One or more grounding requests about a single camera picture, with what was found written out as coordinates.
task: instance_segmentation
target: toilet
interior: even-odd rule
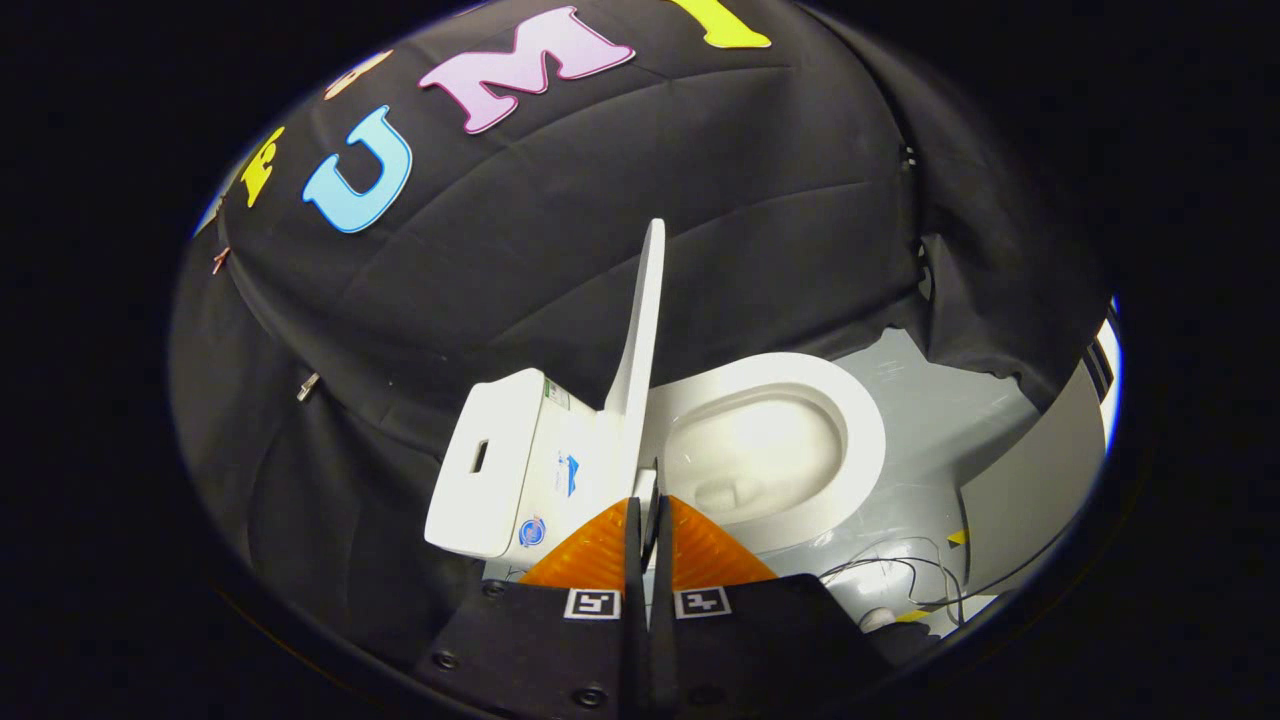
[[[655,459],[664,493],[759,555],[858,510],[884,464],[884,423],[840,366],[768,352],[653,388],[640,462]]]
[[[746,550],[813,539],[852,515],[884,462],[867,388],[837,365],[768,352],[649,388],[666,227],[650,222],[622,359],[599,410],[535,368],[471,388],[440,464],[422,537],[529,569],[653,486]]]

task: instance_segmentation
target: black fabric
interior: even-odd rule
[[[1004,167],[992,138],[954,126],[965,111],[913,79],[924,70],[876,55],[887,99],[854,36],[796,5],[736,0],[773,45],[726,51],[672,3],[577,3],[636,56],[512,91],[516,111],[475,136],[447,94],[417,87],[457,53],[509,51],[516,24],[558,6],[483,6],[408,36],[332,100],[323,81],[264,129],[285,127],[268,184],[248,208],[232,183],[180,278],[174,415],[215,521],[273,588],[393,662],[479,577],[421,539],[467,391],[534,366],[599,405],[650,218],[668,231],[654,384],[773,350],[835,357],[897,325],[933,361],[1019,374],[1044,406],[1084,346],[1092,290],[1057,275],[1085,266],[1024,218],[1019,176],[941,160],[960,127],[956,142]],[[380,105],[412,173],[376,223],[340,233],[301,191],[334,152],[352,187],[375,182],[378,161],[346,136]],[[904,133],[928,179],[932,302]]]
[[[1042,413],[1102,325],[1110,293],[1053,178],[1012,152],[980,109],[910,53],[808,9],[867,63],[915,149],[933,275],[931,363],[1015,375]]]

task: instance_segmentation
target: rectangular slot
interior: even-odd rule
[[[479,473],[480,468],[484,466],[484,454],[486,450],[489,450],[489,441],[486,439],[480,441],[480,448],[476,450],[476,461],[471,465],[472,475]]]

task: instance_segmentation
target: black cable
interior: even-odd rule
[[[1009,573],[1005,573],[1000,578],[997,578],[997,579],[987,583],[986,585],[982,585],[980,588],[973,591],[969,594],[963,594],[963,596],[960,596],[960,597],[957,597],[955,600],[948,600],[946,602],[940,602],[938,605],[952,605],[952,603],[956,603],[956,602],[963,602],[965,600],[970,600],[974,596],[982,594],[986,589],[993,588],[993,587],[998,585],[1000,583],[1007,580],[1009,578],[1012,578],[1014,575],[1016,575],[1018,573],[1020,573],[1023,570],[1023,568],[1027,568],[1028,565],[1030,565],[1032,562],[1034,562],[1037,557],[1039,557],[1041,555],[1044,555],[1046,550],[1053,547],[1053,543],[1057,542],[1057,538],[1062,537],[1062,533],[1065,533],[1068,530],[1068,528],[1070,528],[1074,524],[1075,524],[1075,518],[1073,516],[1070,521],[1068,521],[1065,525],[1062,525],[1062,529],[1060,529],[1057,533],[1053,534],[1053,537],[1044,544],[1044,547],[1037,550],[1036,555],[1032,555],[1030,557],[1028,557],[1018,568],[1014,568]]]
[[[915,565],[911,565],[911,562],[908,562],[909,560],[910,561],[915,561],[915,562],[924,562],[925,565],[933,565],[934,568],[942,570],[942,573],[946,575],[942,579],[942,583],[943,583],[943,591],[942,592],[946,593],[946,587],[945,587],[946,582],[947,582],[946,578],[951,578],[951,582],[955,583],[955,585],[956,585],[956,596],[957,596],[957,598],[954,600],[954,601],[946,601],[946,602],[920,602],[920,601],[913,598],[911,593],[915,591],[916,574],[915,574]],[[952,573],[951,570],[948,570],[941,562],[934,562],[933,560],[925,560],[923,557],[863,557],[861,560],[850,560],[849,562],[842,562],[840,565],[836,565],[835,568],[827,570],[822,575],[818,575],[818,579],[820,580],[820,579],[823,579],[823,578],[826,578],[828,575],[838,575],[840,573],[842,573],[845,570],[849,570],[850,568],[860,568],[863,565],[870,565],[872,562],[900,562],[900,564],[906,565],[908,568],[911,569],[911,587],[909,587],[908,591],[906,591],[906,600],[910,601],[913,605],[919,605],[922,607],[933,607],[933,606],[943,607],[943,606],[947,606],[947,605],[955,605],[956,602],[961,602],[963,603],[965,600],[968,600],[966,597],[959,597],[959,596],[961,596],[961,592],[960,592],[960,580],[956,578],[955,573]],[[957,615],[957,618],[956,618],[956,625],[957,626],[959,625],[964,625],[966,623],[966,620],[964,618],[964,605],[959,605],[956,607],[956,610],[957,610],[957,612],[956,612],[956,615]]]

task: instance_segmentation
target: screw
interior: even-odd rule
[[[605,694],[595,688],[581,688],[573,691],[573,702],[582,707],[599,707],[604,705]]]
[[[435,662],[440,670],[453,670],[458,666],[458,659],[453,657],[451,652],[436,652],[431,656],[431,662]]]

